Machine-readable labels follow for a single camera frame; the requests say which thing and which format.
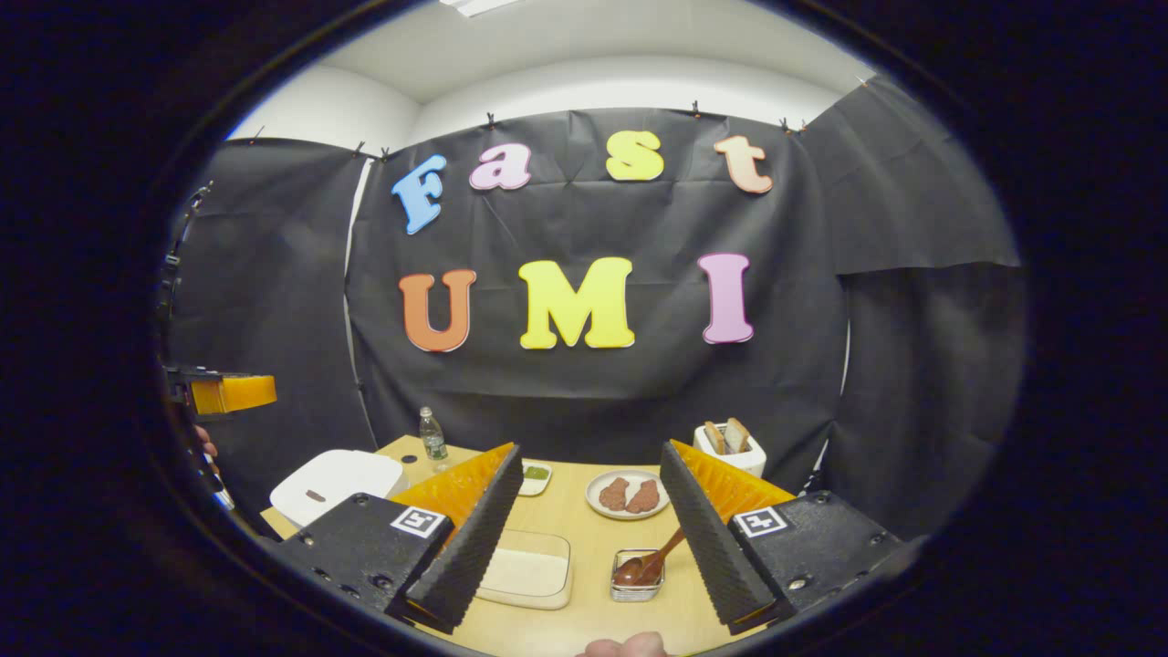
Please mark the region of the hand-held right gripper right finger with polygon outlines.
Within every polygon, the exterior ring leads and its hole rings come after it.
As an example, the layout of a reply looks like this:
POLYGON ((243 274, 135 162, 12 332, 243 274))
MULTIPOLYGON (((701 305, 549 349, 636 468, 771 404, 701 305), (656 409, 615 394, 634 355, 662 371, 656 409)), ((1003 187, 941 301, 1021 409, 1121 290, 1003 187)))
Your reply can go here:
POLYGON ((660 478, 714 613, 734 635, 837 601, 904 552, 842 496, 790 495, 684 443, 662 448, 660 478))

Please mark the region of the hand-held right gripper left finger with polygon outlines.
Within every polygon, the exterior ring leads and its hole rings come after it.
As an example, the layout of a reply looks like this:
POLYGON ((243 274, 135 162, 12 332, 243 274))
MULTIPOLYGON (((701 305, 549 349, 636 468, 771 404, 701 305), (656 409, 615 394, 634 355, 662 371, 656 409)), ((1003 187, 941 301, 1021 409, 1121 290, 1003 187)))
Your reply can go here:
POLYGON ((522 480, 520 448, 505 443, 391 498, 347 496, 276 542, 274 558, 347 603, 452 632, 522 480))

